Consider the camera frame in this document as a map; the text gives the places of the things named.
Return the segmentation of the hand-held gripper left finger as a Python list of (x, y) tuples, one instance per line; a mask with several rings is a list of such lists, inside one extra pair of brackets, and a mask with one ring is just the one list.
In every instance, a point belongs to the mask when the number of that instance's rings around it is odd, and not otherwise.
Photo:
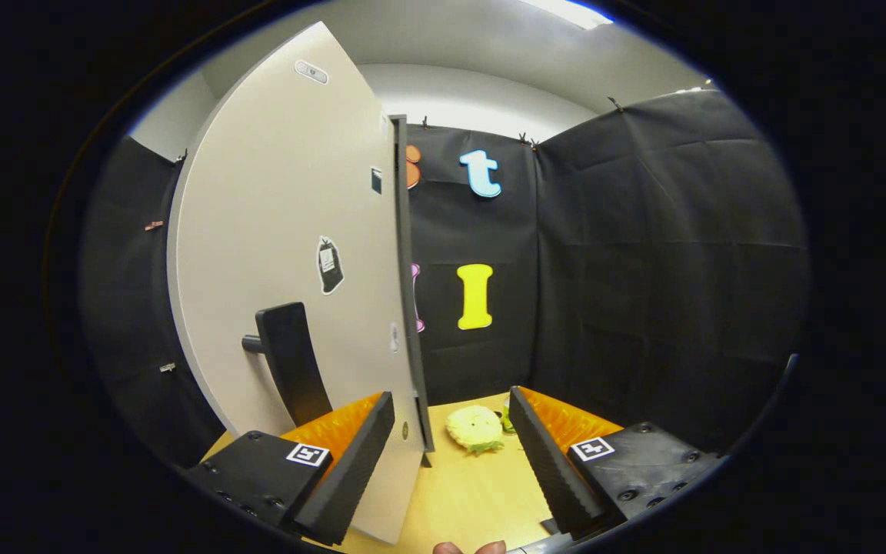
[(391, 392), (371, 394), (280, 436), (246, 432), (184, 474), (246, 518), (338, 545), (395, 421)]

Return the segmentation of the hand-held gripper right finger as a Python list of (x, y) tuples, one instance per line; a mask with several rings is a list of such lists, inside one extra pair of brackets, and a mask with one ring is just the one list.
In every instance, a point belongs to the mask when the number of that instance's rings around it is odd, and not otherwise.
[(524, 386), (510, 390), (508, 415), (557, 529), (573, 539), (654, 511), (721, 460), (657, 424), (622, 427)]

